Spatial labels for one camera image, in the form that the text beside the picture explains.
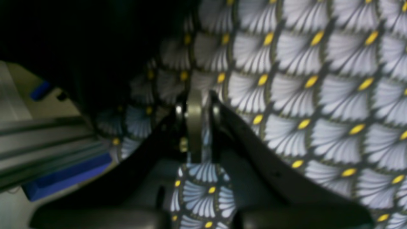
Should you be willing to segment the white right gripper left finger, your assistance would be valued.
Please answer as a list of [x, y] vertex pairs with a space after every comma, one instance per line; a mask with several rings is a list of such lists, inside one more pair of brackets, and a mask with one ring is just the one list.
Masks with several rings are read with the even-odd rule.
[[163, 158], [176, 157], [171, 145], [181, 145], [191, 163], [202, 162], [202, 93], [191, 89], [171, 115], [125, 161], [90, 184], [39, 207], [29, 222], [35, 229], [167, 229], [169, 215], [160, 207], [125, 204]]

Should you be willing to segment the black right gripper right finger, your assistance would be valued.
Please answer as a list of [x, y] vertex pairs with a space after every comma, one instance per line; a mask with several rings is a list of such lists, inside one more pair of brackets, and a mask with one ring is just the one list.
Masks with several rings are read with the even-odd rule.
[[210, 93], [213, 157], [230, 177], [232, 229], [372, 229], [368, 210], [305, 178]]

